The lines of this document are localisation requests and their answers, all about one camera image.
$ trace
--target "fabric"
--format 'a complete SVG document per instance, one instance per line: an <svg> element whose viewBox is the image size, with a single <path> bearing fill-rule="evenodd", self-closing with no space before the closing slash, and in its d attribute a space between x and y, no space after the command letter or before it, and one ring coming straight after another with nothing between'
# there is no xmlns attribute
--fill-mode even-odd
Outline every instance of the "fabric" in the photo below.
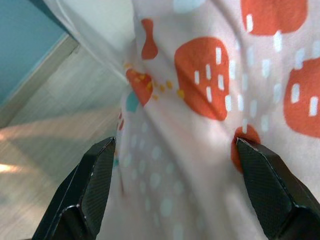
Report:
<svg viewBox="0 0 320 240"><path fill-rule="evenodd" d="M267 239L237 136L278 153L320 201L320 1L132 2L130 86L101 230L112 239Z"/></svg>

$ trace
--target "floor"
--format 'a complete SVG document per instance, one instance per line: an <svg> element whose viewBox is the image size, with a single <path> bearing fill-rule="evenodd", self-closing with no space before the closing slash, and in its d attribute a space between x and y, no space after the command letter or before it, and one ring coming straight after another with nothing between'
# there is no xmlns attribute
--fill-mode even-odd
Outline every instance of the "floor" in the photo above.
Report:
<svg viewBox="0 0 320 240"><path fill-rule="evenodd" d="M79 47L0 129L1 240L31 238L83 154L115 134L125 87Z"/></svg>

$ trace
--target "orange pattern shape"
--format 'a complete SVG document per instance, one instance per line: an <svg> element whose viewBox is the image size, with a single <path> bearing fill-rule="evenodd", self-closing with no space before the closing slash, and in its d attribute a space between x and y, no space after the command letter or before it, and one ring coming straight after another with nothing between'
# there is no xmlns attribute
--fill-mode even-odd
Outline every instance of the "orange pattern shape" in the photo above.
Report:
<svg viewBox="0 0 320 240"><path fill-rule="evenodd" d="M284 95L284 118L294 131L320 138L320 58L303 62L302 69L294 69Z"/></svg>
<svg viewBox="0 0 320 240"><path fill-rule="evenodd" d="M253 35L298 30L308 14L307 0L242 0L244 28Z"/></svg>
<svg viewBox="0 0 320 240"><path fill-rule="evenodd" d="M158 47L154 40L154 21L145 18L141 21L145 30L145 43L142 48L141 57L143 60L154 59L158 55Z"/></svg>
<svg viewBox="0 0 320 240"><path fill-rule="evenodd" d="M143 74L130 68L126 77L142 106L146 105L153 92L152 79L148 74Z"/></svg>
<svg viewBox="0 0 320 240"><path fill-rule="evenodd" d="M215 37L193 39L177 49L174 64L184 102L204 117L226 119L229 58L223 42Z"/></svg>
<svg viewBox="0 0 320 240"><path fill-rule="evenodd" d="M247 139L247 140L253 141L258 144L260 144L261 141L260 141L260 137L259 137L257 131L251 125L247 125L246 133L243 132L242 126L238 127L235 130L234 137L233 137L233 140L231 143L231 160L232 160L234 166L236 167L236 169L240 173L242 173L243 170L242 170L241 161L240 161L240 157L239 157L239 153L238 153L238 149L237 149L237 138Z"/></svg>

